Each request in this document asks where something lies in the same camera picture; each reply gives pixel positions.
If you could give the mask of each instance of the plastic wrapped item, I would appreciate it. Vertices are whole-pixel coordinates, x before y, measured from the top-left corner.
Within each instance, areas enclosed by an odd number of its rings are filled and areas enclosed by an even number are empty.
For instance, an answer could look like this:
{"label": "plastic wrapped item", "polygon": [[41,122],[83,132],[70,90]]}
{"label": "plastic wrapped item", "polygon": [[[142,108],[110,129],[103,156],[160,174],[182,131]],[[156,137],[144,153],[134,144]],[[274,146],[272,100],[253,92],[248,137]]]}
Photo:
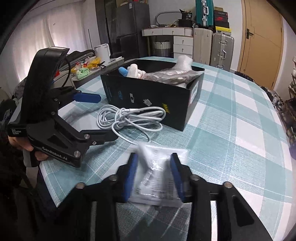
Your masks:
{"label": "plastic wrapped item", "polygon": [[191,64],[191,58],[186,55],[181,55],[178,57],[177,63],[173,68],[154,73],[146,73],[143,75],[142,79],[170,85],[188,84],[204,73],[204,71],[192,70]]}
{"label": "plastic wrapped item", "polygon": [[77,77],[77,79],[80,80],[81,78],[87,76],[89,73],[90,73],[90,70],[88,68],[81,68],[81,69],[77,70],[76,77]]}
{"label": "plastic wrapped item", "polygon": [[170,155],[176,152],[182,164],[187,163],[189,151],[146,142],[138,143],[139,165],[130,202],[149,205],[181,207],[182,201],[170,169]]}

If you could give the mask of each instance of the white charging cable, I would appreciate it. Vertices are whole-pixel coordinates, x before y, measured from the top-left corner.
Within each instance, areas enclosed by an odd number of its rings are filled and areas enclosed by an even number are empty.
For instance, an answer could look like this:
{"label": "white charging cable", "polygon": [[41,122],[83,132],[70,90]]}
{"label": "white charging cable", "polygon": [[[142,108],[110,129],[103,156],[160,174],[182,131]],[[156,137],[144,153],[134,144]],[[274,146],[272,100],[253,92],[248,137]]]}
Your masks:
{"label": "white charging cable", "polygon": [[[142,111],[148,111],[142,114],[135,114]],[[163,108],[158,106],[144,107],[140,109],[125,109],[125,108],[117,108],[114,105],[104,105],[100,110],[96,120],[96,123],[100,129],[112,129],[113,132],[122,138],[123,140],[137,145],[135,142],[126,139],[122,135],[120,135],[116,130],[120,130],[125,126],[134,126],[140,131],[142,131],[148,138],[148,142],[151,141],[150,136],[147,134],[147,131],[150,132],[158,132],[163,129],[162,121],[166,116],[166,112]],[[144,126],[149,126],[152,124],[159,125],[157,129],[145,128]]]}

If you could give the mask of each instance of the drawer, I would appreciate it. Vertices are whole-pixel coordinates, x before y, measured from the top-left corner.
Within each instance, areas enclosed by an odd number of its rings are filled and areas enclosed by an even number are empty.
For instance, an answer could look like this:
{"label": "drawer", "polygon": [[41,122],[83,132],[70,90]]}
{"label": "drawer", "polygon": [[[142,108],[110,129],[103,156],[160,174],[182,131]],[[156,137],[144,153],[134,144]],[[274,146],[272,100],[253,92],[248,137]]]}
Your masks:
{"label": "drawer", "polygon": [[163,35],[185,35],[184,28],[163,28]]}
{"label": "drawer", "polygon": [[193,46],[174,44],[174,53],[193,54]]}
{"label": "drawer", "polygon": [[186,28],[185,29],[185,36],[191,36],[192,34],[192,28]]}
{"label": "drawer", "polygon": [[174,58],[178,58],[181,55],[187,55],[188,57],[192,58],[192,54],[182,54],[182,53],[174,53]]}
{"label": "drawer", "polygon": [[183,37],[183,36],[174,36],[174,44],[193,46],[193,38]]}
{"label": "drawer", "polygon": [[151,35],[162,35],[163,28],[152,28],[152,29],[144,29],[143,36],[151,36]]}

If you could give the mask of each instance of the refrigerator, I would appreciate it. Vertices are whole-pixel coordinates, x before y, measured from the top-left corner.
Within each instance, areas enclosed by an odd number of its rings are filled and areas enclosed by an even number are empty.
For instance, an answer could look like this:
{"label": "refrigerator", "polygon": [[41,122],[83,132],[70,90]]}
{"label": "refrigerator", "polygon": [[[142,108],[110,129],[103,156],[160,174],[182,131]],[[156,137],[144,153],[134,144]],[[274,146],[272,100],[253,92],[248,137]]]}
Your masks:
{"label": "refrigerator", "polygon": [[130,2],[116,8],[116,34],[124,60],[148,56],[146,37],[142,29],[150,27],[149,5]]}

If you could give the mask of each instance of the human hand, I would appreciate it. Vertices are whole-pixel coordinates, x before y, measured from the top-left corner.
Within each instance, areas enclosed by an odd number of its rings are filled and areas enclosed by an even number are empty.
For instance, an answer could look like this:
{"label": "human hand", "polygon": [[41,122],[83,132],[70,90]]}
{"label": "human hand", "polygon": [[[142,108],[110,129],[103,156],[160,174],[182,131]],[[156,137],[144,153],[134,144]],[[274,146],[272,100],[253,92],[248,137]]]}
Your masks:
{"label": "human hand", "polygon": [[[33,151],[33,147],[30,144],[28,138],[26,137],[8,137],[9,143],[16,147],[18,150],[27,150],[27,151]],[[48,155],[44,154],[41,151],[35,152],[35,157],[38,161],[44,161],[48,158]]]}

